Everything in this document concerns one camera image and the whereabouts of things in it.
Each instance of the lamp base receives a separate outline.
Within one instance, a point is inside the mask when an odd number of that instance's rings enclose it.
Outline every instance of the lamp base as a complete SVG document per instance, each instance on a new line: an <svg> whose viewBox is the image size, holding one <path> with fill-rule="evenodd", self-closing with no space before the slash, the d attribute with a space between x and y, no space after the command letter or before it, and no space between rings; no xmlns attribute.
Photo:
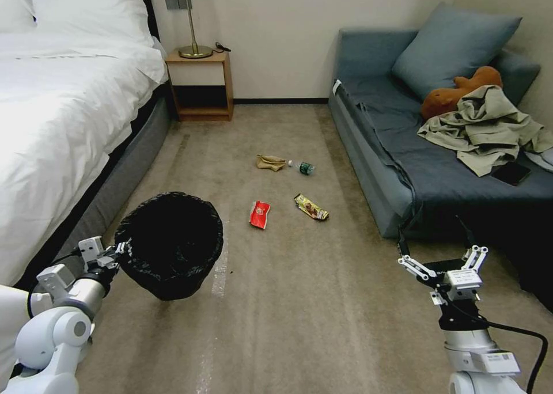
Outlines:
<svg viewBox="0 0 553 394"><path fill-rule="evenodd" d="M208 46L198 46L197 52L194 52L193 46L179 48L179 55L184 58L204 58L213 54L213 49Z"/></svg>

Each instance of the trash can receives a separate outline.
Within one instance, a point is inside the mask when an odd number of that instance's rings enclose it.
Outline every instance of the trash can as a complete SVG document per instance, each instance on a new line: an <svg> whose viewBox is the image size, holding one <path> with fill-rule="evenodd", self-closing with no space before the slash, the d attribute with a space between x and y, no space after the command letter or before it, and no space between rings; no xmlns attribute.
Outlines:
<svg viewBox="0 0 553 394"><path fill-rule="evenodd" d="M183 192L159 194L126 216L115 244L130 240L121 268L161 300L192 296L223 247L223 224L210 202Z"/></svg>

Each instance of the carpet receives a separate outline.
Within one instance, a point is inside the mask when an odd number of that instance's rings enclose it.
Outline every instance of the carpet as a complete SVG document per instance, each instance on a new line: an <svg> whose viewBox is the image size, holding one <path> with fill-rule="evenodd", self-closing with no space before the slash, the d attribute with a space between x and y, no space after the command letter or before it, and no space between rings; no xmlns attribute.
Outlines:
<svg viewBox="0 0 553 394"><path fill-rule="evenodd" d="M258 153L305 160L315 172L261 170ZM126 213L165 191L213 203L221 258L182 301L159 301L120 272L78 369L82 394L447 392L440 310L378 234L326 105L238 105L230 123L173 123L107 242ZM298 193L329 219L299 211ZM271 203L265 231L248 223L255 200ZM422 262L464 253L458 243L410 248ZM483 315L553 340L553 316L518 288L502 255L490 253L482 277ZM539 341L491 333L515 352L524 388ZM553 385L552 358L534 393Z"/></svg>

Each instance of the drawer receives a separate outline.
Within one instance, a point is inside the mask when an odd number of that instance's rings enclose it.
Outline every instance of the drawer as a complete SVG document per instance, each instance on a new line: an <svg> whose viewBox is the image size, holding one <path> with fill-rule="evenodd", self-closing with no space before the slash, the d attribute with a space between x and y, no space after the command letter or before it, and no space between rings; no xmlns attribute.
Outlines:
<svg viewBox="0 0 553 394"><path fill-rule="evenodd" d="M170 64L169 74L173 86L224 86L222 63L186 62Z"/></svg>

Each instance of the brown teddy bear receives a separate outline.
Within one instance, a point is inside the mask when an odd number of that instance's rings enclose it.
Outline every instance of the brown teddy bear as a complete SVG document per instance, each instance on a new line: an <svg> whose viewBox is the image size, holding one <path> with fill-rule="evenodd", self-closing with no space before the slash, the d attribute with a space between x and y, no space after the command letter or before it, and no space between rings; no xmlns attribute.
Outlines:
<svg viewBox="0 0 553 394"><path fill-rule="evenodd" d="M503 87L501 75L490 66L480 67L471 79L456 77L453 81L457 86L456 89L435 89L426 96L421 107L421 115L425 121L433 116L457 110L459 100L481 86L496 85Z"/></svg>

